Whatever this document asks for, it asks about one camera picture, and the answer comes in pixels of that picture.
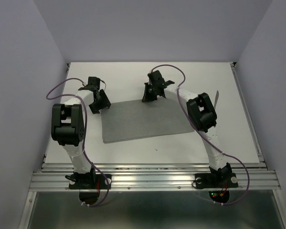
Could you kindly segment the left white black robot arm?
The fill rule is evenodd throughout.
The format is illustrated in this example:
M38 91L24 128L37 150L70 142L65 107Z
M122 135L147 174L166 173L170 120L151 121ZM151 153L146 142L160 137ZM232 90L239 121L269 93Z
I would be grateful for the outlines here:
M72 164L73 174L66 175L70 189L97 189L102 181L109 180L96 173L96 168L84 150L87 132L88 111L99 114L102 109L110 108L111 103L101 88L104 80L89 77L81 81L82 87L77 94L65 94L70 100L54 104L51 112L51 137L67 152Z

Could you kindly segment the grey cloth napkin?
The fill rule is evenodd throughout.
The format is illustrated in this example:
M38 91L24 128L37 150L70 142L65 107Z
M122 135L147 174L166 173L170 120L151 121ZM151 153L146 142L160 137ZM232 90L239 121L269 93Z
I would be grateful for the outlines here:
M193 131L179 103L165 98L113 103L102 110L101 119L106 144Z

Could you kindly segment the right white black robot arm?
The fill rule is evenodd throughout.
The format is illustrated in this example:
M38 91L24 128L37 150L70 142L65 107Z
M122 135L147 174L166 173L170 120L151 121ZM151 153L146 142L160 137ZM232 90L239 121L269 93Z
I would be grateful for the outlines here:
M216 132L217 114L206 93L195 94L173 81L165 81L159 70L147 74L142 102L156 101L159 96L178 101L191 126L200 135L208 156L209 173L196 173L193 186L204 188L235 188L238 182L227 158L218 151L219 139Z

